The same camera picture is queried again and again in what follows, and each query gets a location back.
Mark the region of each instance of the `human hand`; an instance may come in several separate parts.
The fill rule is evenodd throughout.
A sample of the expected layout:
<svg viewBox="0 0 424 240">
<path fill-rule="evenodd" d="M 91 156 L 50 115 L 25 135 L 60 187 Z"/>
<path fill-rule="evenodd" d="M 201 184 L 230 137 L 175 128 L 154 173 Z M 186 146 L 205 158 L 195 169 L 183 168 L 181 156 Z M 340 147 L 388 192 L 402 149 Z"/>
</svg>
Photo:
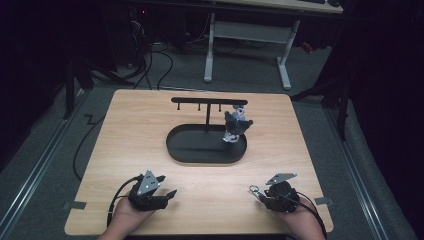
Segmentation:
<svg viewBox="0 0 424 240">
<path fill-rule="evenodd" d="M 124 239 L 130 233 L 134 232 L 139 226 L 149 218 L 155 211 L 138 211 L 131 205 L 128 197 L 119 200 L 106 231 L 98 240 L 118 240 Z"/>
<path fill-rule="evenodd" d="M 307 199 L 300 197 L 300 202 L 315 211 L 315 207 Z M 299 205 L 292 213 L 275 211 L 273 213 L 283 220 L 290 232 L 300 240 L 325 240 L 318 220 L 303 206 Z"/>
</svg>

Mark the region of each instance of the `wooden tabletop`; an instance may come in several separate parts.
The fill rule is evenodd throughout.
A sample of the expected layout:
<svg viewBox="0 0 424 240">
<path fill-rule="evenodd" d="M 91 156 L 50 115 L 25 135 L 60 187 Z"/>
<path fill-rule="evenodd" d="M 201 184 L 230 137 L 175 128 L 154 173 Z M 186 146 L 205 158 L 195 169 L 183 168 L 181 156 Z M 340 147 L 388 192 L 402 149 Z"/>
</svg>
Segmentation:
<svg viewBox="0 0 424 240">
<path fill-rule="evenodd" d="M 166 137 L 174 127 L 205 123 L 206 106 L 177 104 L 172 97 L 247 100 L 247 150 L 238 162 L 183 164 L 171 158 Z M 224 124 L 224 111 L 211 108 L 211 124 Z M 69 235 L 98 235 L 106 228 L 110 202 L 128 179 L 150 169 L 166 179 L 155 195 L 177 189 L 166 209 L 158 210 L 134 234 L 258 234 L 285 233 L 282 222 L 249 191 L 276 173 L 297 173 L 288 180 L 309 198 L 323 197 L 292 103 L 283 94 L 118 90 L 104 120 L 65 231 Z M 130 184 L 123 193 L 130 190 Z M 333 223 L 327 206 L 317 206 L 327 231 Z"/>
<path fill-rule="evenodd" d="M 341 14 L 343 8 L 333 7 L 328 2 L 324 4 L 320 3 L 311 3 L 300 0 L 216 0 L 216 2 L 222 3 L 231 3 L 231 4 L 245 4 L 261 7 L 271 7 L 271 8 L 284 8 L 291 10 L 299 11 L 311 11 L 311 12 L 320 12 L 320 13 L 336 13 Z"/>
</svg>

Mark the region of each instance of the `white desk leg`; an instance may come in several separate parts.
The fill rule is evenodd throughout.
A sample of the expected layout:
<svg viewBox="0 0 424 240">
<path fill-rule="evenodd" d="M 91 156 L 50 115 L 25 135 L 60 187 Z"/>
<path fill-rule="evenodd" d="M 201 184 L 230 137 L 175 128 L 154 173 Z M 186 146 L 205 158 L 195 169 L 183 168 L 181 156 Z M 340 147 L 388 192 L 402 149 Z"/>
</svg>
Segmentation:
<svg viewBox="0 0 424 240">
<path fill-rule="evenodd" d="M 286 69 L 286 61 L 287 57 L 289 56 L 290 49 L 293 45 L 294 38 L 296 37 L 297 29 L 299 28 L 300 21 L 297 20 L 294 22 L 293 27 L 289 33 L 289 37 L 286 43 L 286 47 L 284 49 L 284 54 L 282 57 L 277 58 L 278 63 L 278 69 L 280 70 L 280 77 L 281 81 L 283 82 L 283 88 L 286 90 L 291 89 L 290 79 L 287 75 L 287 69 Z"/>
<path fill-rule="evenodd" d="M 205 82 L 212 81 L 212 69 L 213 69 L 213 39 L 215 34 L 215 13 L 211 13 L 211 23 L 209 27 L 209 47 L 208 55 L 206 56 L 206 66 L 205 66 Z"/>
</svg>

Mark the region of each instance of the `small toy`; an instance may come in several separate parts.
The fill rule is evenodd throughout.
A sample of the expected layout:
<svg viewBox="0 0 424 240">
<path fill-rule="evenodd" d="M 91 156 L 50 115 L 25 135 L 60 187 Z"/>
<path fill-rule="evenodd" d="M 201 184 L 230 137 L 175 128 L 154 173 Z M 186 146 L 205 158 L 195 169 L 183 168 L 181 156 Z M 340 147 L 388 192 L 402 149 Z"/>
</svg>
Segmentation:
<svg viewBox="0 0 424 240">
<path fill-rule="evenodd" d="M 253 124 L 252 120 L 246 121 L 244 108 L 242 105 L 234 105 L 235 111 L 230 114 L 225 111 L 225 134 L 223 140 L 230 143 L 236 143 L 240 135 Z"/>
</svg>

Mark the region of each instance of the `gray carpet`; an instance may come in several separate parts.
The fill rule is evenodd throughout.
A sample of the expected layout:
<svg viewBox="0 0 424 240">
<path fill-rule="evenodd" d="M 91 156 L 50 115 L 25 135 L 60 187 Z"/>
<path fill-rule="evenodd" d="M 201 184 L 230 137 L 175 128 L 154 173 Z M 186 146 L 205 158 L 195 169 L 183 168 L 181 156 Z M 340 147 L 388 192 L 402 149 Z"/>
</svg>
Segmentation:
<svg viewBox="0 0 424 240">
<path fill-rule="evenodd" d="M 181 51 L 169 47 L 164 53 L 171 56 L 173 67 L 161 82 L 161 87 L 162 90 L 178 87 L 294 95 L 312 87 L 330 51 L 331 49 L 324 49 L 307 54 L 302 49 L 294 48 L 287 62 L 293 88 L 287 92 L 282 89 L 274 59 L 248 57 L 237 52 L 232 53 L 232 56 L 216 54 L 214 80 L 205 84 L 202 80 L 205 50 Z M 149 79 L 154 88 L 170 67 L 170 63 L 166 56 L 153 54 Z M 125 75 L 128 71 L 121 69 L 120 74 Z M 96 239 L 96 236 L 67 236 L 64 226 L 69 210 L 63 207 L 67 201 L 74 199 L 79 187 L 79 181 L 72 171 L 72 161 L 78 145 L 92 127 L 87 124 L 89 117 L 85 115 L 92 115 L 92 122 L 98 121 L 106 113 L 113 92 L 118 88 L 122 87 L 111 82 L 96 81 L 95 88 L 89 93 L 70 123 L 51 164 L 16 222 L 9 239 Z M 139 88 L 148 91 L 146 81 L 143 81 Z M 374 239 L 349 178 L 343 160 L 344 154 L 332 130 L 333 126 L 317 99 L 319 97 L 311 97 L 293 104 L 324 195 L 334 202 L 329 206 L 334 230 L 329 233 L 328 239 Z M 65 94 L 62 89 L 54 105 L 33 126 L 30 136 L 9 166 L 1 173 L 0 216 L 6 214 L 55 130 L 61 124 L 65 113 L 64 101 Z M 349 108 L 349 112 L 346 143 L 376 202 L 389 239 L 416 239 L 375 166 L 352 107 Z M 77 156 L 76 166 L 80 176 L 84 173 L 100 127 L 101 124 L 88 135 Z"/>
</svg>

